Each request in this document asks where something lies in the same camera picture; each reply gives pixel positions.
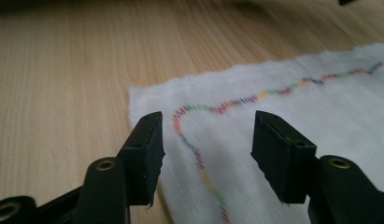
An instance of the black plastic part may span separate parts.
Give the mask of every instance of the black plastic part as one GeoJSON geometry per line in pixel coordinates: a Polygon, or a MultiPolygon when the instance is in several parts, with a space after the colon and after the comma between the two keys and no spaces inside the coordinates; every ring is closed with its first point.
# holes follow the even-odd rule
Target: black plastic part
{"type": "Polygon", "coordinates": [[[339,5],[343,6],[351,2],[355,2],[356,0],[339,0],[339,5]]]}
{"type": "Polygon", "coordinates": [[[354,162],[336,156],[321,157],[315,182],[335,223],[384,224],[384,193],[375,188],[354,162]],[[340,166],[330,160],[340,161],[340,166]]]}
{"type": "Polygon", "coordinates": [[[36,215],[33,198],[19,196],[0,201],[0,224],[35,224],[36,215]]]}
{"type": "Polygon", "coordinates": [[[305,202],[316,149],[282,118],[256,111],[250,154],[280,201],[305,202]]]}
{"type": "Polygon", "coordinates": [[[70,223],[78,204],[81,187],[73,189],[38,208],[39,223],[70,223]]]}
{"type": "Polygon", "coordinates": [[[124,164],[129,205],[153,205],[165,155],[162,122],[161,112],[140,119],[117,155],[124,164]]]}
{"type": "Polygon", "coordinates": [[[122,161],[103,158],[93,162],[86,174],[74,224],[129,223],[125,210],[125,178],[122,161]]]}

